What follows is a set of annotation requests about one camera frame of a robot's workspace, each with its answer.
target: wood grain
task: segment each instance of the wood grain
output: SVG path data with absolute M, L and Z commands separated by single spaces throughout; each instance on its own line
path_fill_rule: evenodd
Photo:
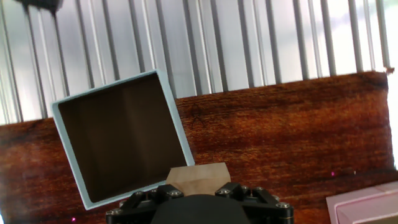
M 398 180 L 383 73 L 322 78 L 177 100 L 197 164 L 225 162 L 232 181 L 329 223 L 325 197 Z M 5 223 L 104 223 L 86 211 L 53 119 L 0 127 Z

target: corrugated metal wall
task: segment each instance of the corrugated metal wall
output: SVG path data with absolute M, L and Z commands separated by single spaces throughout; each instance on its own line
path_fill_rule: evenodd
M 0 124 L 158 68 L 175 97 L 398 65 L 397 0 L 0 3 Z

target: bolt head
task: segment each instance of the bolt head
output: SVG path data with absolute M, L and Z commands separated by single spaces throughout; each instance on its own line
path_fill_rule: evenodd
M 123 212 L 123 210 L 121 210 L 120 208 L 115 208 L 115 209 L 112 209 L 110 211 L 107 211 L 105 213 L 105 215 L 117 215 L 117 214 L 120 214 L 122 212 Z
M 229 194 L 231 191 L 228 189 L 219 189 L 216 191 L 216 193 L 221 194 L 221 195 L 225 195 L 225 194 Z
M 126 202 L 125 200 L 119 202 L 119 207 L 122 207 L 125 202 Z
M 276 207 L 278 207 L 278 208 L 289 208 L 290 205 L 289 205 L 289 203 L 286 203 L 286 202 L 279 202 L 279 203 L 276 204 Z
M 170 196 L 179 196 L 180 194 L 182 194 L 182 192 L 179 190 L 172 190 L 172 191 L 168 192 L 167 194 L 169 194 Z
M 274 197 L 277 201 L 279 201 L 279 197 L 278 197 L 278 196 L 273 195 L 273 197 Z

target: black mount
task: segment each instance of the black mount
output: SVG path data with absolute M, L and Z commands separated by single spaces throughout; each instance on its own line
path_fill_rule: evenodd
M 293 207 L 262 187 L 228 182 L 212 195 L 184 194 L 172 185 L 136 192 L 120 208 L 106 212 L 106 223 L 266 223 L 293 224 Z

